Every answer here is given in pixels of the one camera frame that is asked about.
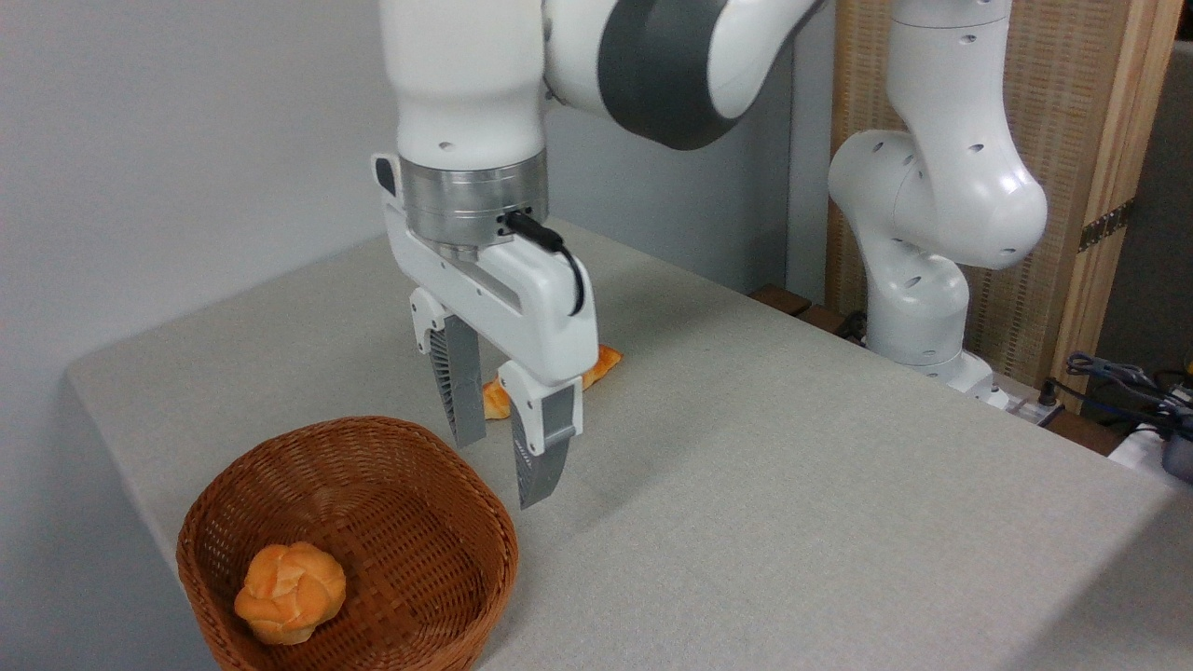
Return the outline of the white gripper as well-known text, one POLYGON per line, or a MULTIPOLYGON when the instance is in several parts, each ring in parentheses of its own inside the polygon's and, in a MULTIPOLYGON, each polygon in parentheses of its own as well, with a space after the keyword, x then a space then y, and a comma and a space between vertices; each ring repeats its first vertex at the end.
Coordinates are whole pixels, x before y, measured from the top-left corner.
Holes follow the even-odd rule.
POLYGON ((509 395, 520 509, 554 494, 571 437, 583 433, 583 380, 596 364, 596 315, 576 310, 588 293, 583 264, 534 241, 511 240, 476 253, 441 256, 419 238, 400 197, 395 156, 372 156, 383 187, 392 256, 415 284, 410 296, 418 351, 429 356, 435 389, 457 447, 486 437, 480 343, 509 362, 499 382, 509 395))

